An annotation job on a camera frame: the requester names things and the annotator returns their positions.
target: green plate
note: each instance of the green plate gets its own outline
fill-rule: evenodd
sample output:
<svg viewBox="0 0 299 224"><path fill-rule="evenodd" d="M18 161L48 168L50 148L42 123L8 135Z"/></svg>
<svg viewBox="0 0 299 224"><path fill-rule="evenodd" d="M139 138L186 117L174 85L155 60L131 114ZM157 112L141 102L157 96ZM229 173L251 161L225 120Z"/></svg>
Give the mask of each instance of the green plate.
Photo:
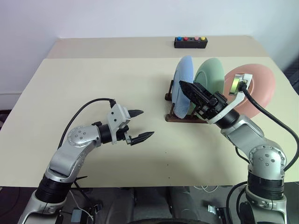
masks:
<svg viewBox="0 0 299 224"><path fill-rule="evenodd" d="M210 58L202 63L196 72L194 79L195 83L200 83L204 86L211 94L223 93L224 90L224 70L221 61L217 58Z"/></svg>

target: table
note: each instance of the table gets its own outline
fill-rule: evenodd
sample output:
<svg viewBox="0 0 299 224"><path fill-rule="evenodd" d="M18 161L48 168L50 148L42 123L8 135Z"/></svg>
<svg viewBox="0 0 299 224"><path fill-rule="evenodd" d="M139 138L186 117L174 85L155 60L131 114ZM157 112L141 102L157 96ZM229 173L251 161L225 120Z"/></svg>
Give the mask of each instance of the table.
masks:
<svg viewBox="0 0 299 224"><path fill-rule="evenodd" d="M194 70L210 57L194 57ZM272 69L276 90L266 109L299 132L299 97L269 57L218 58L226 73L247 63ZM246 162L216 125L165 122L171 102L164 96L178 62L179 57L167 56L44 59L0 132L0 186L37 187L73 114L85 102L103 97L115 98L128 109L144 110L132 118L129 134L155 133L132 147L121 141L94 149L79 174L88 175L80 181L82 187L232 185L246 180ZM71 128L105 123L108 111L108 103L94 103ZM290 161L296 148L292 136L262 114L253 121ZM285 181L298 181L298 170L297 162Z"/></svg>

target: white wall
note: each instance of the white wall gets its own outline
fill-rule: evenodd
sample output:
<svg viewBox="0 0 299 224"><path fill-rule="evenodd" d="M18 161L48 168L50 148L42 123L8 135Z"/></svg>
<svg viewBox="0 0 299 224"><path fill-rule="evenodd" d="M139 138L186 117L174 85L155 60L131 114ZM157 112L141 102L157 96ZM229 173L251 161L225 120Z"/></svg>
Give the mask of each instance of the white wall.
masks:
<svg viewBox="0 0 299 224"><path fill-rule="evenodd" d="M299 0L2 0L0 109L58 37L252 35L283 69L299 52L298 9Z"/></svg>

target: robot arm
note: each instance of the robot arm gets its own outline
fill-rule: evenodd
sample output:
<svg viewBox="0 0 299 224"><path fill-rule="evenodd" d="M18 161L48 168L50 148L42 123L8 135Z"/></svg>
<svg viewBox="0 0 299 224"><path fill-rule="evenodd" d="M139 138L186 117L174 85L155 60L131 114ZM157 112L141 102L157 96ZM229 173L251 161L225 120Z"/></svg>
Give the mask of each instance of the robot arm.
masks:
<svg viewBox="0 0 299 224"><path fill-rule="evenodd" d="M120 104L115 104L107 116L108 124L102 125L101 122L96 122L91 126L73 128L67 135L67 140L53 155L38 189L32 193L18 223L26 223L28 217L34 213L58 214L86 156L94 148L101 146L102 143L115 144L118 140L125 140L127 144L134 145L149 138L154 132L143 133L136 138L131 138L127 134L129 130L127 124L131 117L141 113L143 111L128 111Z"/></svg>
<svg viewBox="0 0 299 224"><path fill-rule="evenodd" d="M235 76L230 93L236 94L236 98L230 104L222 94L216 92L212 95L199 83L180 81L180 86L197 106L197 114L207 123L221 128L221 133L250 161L246 187L248 201L240 206L241 222L287 224L284 196L286 156L277 143L264 137L259 126L233 109L244 99L238 86L244 82L249 86L251 78L250 74Z"/></svg>

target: pink plate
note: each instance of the pink plate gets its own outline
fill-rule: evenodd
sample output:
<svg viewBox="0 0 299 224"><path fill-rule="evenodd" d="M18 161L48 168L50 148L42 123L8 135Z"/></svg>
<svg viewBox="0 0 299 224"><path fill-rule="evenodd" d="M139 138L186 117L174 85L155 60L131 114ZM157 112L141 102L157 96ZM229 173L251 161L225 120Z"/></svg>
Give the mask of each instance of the pink plate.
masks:
<svg viewBox="0 0 299 224"><path fill-rule="evenodd" d="M252 74L252 81L248 92L259 105L266 107L274 95L275 78L271 69L262 64L245 64L231 70L225 76L223 95L228 98L229 102L235 98L235 96L230 96L228 93L235 74L242 73ZM249 118L256 116L260 112L246 98L235 107L235 110L239 114L245 114Z"/></svg>

